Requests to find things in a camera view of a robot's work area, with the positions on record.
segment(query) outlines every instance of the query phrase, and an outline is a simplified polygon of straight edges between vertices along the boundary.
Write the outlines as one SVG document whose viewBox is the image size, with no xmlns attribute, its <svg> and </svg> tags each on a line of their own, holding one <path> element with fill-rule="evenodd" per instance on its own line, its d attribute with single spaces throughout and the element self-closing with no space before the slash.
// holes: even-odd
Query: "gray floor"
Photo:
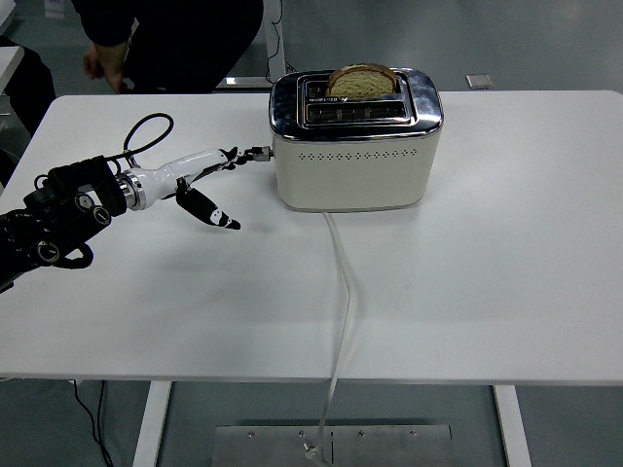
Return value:
<svg viewBox="0 0 623 467">
<path fill-rule="evenodd" d="M 111 93 L 83 75 L 89 41 L 65 3 L 65 18 L 51 19 L 45 17 L 44 0 L 20 0 L 18 18 L 6 34 L 40 54 L 58 95 Z M 620 1 L 284 3 L 285 56 L 297 70 L 375 61 L 419 68 L 440 90 L 468 90 L 466 74 L 489 73 L 496 90 L 623 92 Z M 264 76 L 266 59 L 261 31 L 232 74 Z M 27 144 L 15 121 L 0 138 L 16 153 Z M 80 388 L 92 408 L 97 389 L 96 381 Z M 147 389 L 145 381 L 110 382 L 104 433 L 115 465 L 131 465 Z M 314 421 L 325 390 L 303 384 L 177 383 L 159 465 L 209 465 L 219 424 Z M 623 465 L 623 389 L 519 387 L 518 396 L 533 466 Z M 488 387 L 339 385 L 332 416 L 338 423 L 450 424 L 457 466 L 504 465 Z M 0 382 L 0 465 L 104 465 L 71 384 Z"/>
</svg>

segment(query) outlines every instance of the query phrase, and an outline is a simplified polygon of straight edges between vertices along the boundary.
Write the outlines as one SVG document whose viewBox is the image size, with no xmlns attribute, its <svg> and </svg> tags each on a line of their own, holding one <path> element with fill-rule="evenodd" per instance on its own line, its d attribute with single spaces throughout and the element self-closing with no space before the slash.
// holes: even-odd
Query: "white table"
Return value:
<svg viewBox="0 0 623 467">
<path fill-rule="evenodd" d="M 22 58 L 22 47 L 0 47 L 0 93 L 4 92 Z"/>
<path fill-rule="evenodd" d="M 168 112 L 175 130 L 138 156 L 145 167 L 270 144 L 267 101 L 63 97 L 0 212 L 21 207 L 34 177 L 54 166 L 117 154 L 151 112 Z M 623 383 L 621 95 L 444 92 L 442 101 L 423 200 L 334 215 L 355 281 L 340 378 Z M 272 163 L 197 188 L 242 230 L 203 226 L 172 200 L 115 218 L 90 241 L 91 267 L 38 269 L 0 296 L 0 376 L 329 378 L 346 294 L 322 216 L 285 208 Z"/>
</svg>

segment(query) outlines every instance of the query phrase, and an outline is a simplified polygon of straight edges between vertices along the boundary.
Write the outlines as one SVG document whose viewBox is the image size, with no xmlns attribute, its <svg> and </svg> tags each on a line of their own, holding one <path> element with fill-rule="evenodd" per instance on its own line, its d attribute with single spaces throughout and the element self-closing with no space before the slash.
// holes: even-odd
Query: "table leg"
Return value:
<svg viewBox="0 0 623 467">
<path fill-rule="evenodd" d="M 494 395 L 508 467 L 531 467 L 515 386 L 495 385 Z"/>
<path fill-rule="evenodd" d="M 4 88 L 11 81 L 23 55 L 24 51 L 20 46 L 0 48 L 0 93 L 4 92 Z"/>
<path fill-rule="evenodd" d="M 156 467 L 172 381 L 151 381 L 133 467 Z"/>
</svg>

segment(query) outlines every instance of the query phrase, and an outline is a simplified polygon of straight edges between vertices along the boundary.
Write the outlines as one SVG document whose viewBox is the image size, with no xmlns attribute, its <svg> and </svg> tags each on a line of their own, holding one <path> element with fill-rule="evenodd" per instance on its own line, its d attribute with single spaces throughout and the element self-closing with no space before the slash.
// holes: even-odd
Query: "white toaster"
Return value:
<svg viewBox="0 0 623 467">
<path fill-rule="evenodd" d="M 271 131 L 279 196 L 297 210 L 390 209 L 421 199 L 443 124 L 422 72 L 393 69 L 395 94 L 325 97 L 331 71 L 293 73 L 273 86 Z"/>
</svg>

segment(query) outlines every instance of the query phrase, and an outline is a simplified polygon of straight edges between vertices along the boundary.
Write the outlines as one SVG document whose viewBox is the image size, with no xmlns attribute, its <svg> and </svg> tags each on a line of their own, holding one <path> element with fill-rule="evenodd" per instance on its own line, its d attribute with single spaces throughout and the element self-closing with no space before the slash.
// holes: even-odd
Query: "white cable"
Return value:
<svg viewBox="0 0 623 467">
<path fill-rule="evenodd" d="M 344 246 L 340 241 L 340 236 L 338 235 L 338 231 L 335 227 L 335 223 L 333 222 L 333 217 L 331 214 L 327 212 L 323 212 L 322 215 L 329 226 L 329 232 L 331 233 L 331 238 L 333 239 L 333 246 L 335 247 L 336 256 L 338 257 L 338 262 L 340 264 L 340 270 L 342 272 L 342 277 L 344 278 L 344 282 L 347 286 L 347 310 L 344 315 L 344 324 L 342 325 L 342 334 L 340 336 L 340 345 L 338 347 L 338 356 L 335 360 L 335 365 L 333 367 L 333 374 L 331 375 L 331 383 L 329 384 L 329 393 L 327 395 L 327 400 L 324 404 L 324 411 L 322 412 L 322 418 L 320 419 L 320 423 L 318 425 L 318 445 L 315 448 L 308 449 L 306 454 L 307 458 L 313 460 L 316 464 L 326 466 L 331 465 L 326 458 L 324 457 L 324 426 L 327 422 L 327 418 L 329 416 L 329 410 L 331 409 L 331 403 L 333 402 L 333 395 L 335 394 L 335 386 L 338 382 L 338 373 L 340 372 L 340 368 L 342 367 L 342 362 L 344 359 L 344 350 L 347 347 L 348 341 L 348 330 L 350 328 L 350 320 L 351 320 L 351 304 L 352 304 L 352 277 L 350 274 L 350 269 L 348 268 L 346 254 L 344 253 Z"/>
</svg>

